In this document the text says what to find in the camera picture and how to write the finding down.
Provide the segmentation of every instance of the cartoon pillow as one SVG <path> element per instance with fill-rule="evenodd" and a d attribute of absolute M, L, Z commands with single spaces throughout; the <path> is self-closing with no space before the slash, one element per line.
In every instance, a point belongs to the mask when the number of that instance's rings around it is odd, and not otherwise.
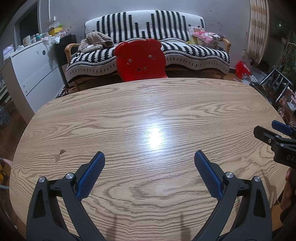
<path fill-rule="evenodd" d="M 204 41 L 205 43 L 215 43 L 225 38 L 224 35 L 211 33 L 211 32 L 194 32 L 192 36 L 197 37 L 198 39 Z"/>

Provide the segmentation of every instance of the cloth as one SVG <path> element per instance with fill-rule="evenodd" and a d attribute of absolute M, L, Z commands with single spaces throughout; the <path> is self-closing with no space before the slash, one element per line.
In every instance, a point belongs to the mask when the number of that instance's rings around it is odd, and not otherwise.
<path fill-rule="evenodd" d="M 90 53 L 96 50 L 113 47 L 112 39 L 100 32 L 93 31 L 86 35 L 86 38 L 81 40 L 78 47 L 79 53 Z"/>
<path fill-rule="evenodd" d="M 224 35 L 211 32 L 194 32 L 192 35 L 207 44 L 215 43 L 225 38 Z"/>
<path fill-rule="evenodd" d="M 198 42 L 198 45 L 201 45 L 201 46 L 205 46 L 205 47 L 208 47 L 208 48 L 211 48 L 211 49 L 225 51 L 225 50 L 221 49 L 221 47 L 218 45 L 218 42 L 207 44 L 207 43 L 205 43 L 204 41 L 202 41 L 199 38 L 197 38 L 197 42 Z"/>

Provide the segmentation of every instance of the striped curtain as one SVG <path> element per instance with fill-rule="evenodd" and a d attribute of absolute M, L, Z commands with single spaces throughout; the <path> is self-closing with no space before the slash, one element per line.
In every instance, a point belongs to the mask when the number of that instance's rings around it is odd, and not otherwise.
<path fill-rule="evenodd" d="M 251 20 L 247 54 L 258 65 L 265 53 L 269 38 L 268 0 L 250 0 Z"/>

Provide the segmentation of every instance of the plastic bag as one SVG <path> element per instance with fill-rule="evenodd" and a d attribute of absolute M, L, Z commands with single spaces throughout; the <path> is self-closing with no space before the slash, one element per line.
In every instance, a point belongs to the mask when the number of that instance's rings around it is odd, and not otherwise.
<path fill-rule="evenodd" d="M 248 66 L 246 65 L 246 63 L 244 63 L 243 61 L 240 61 L 235 66 L 235 74 L 238 78 L 242 79 L 244 75 L 246 76 L 251 75 L 251 72 Z"/>
<path fill-rule="evenodd" d="M 3 60 L 6 60 L 14 53 L 13 44 L 3 49 Z"/>
<path fill-rule="evenodd" d="M 54 37 L 54 39 L 51 41 L 51 44 L 59 44 L 59 41 L 61 38 L 67 36 L 69 34 L 69 30 L 68 29 L 62 29 L 60 32 L 58 32 L 56 34 L 56 36 Z"/>
<path fill-rule="evenodd" d="M 49 32 L 50 30 L 52 30 L 54 28 L 58 28 L 58 27 L 59 27 L 59 22 L 55 21 L 47 28 L 46 31 Z"/>

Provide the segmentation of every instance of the wooden table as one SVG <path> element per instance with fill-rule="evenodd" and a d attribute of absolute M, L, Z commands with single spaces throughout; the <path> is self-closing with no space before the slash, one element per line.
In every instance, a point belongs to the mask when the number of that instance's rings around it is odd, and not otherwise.
<path fill-rule="evenodd" d="M 189 241 L 217 203 L 194 165 L 195 151 L 238 178 L 260 176 L 271 205 L 280 195 L 287 168 L 253 136 L 255 126 L 271 129 L 272 120 L 282 121 L 264 97 L 227 80 L 144 80 L 74 93 L 43 106 L 26 128 L 13 160 L 11 202 L 26 222 L 40 176 L 62 178 L 102 151 L 105 168 L 82 203 L 106 239 Z M 224 230 L 237 210 L 238 203 Z"/>

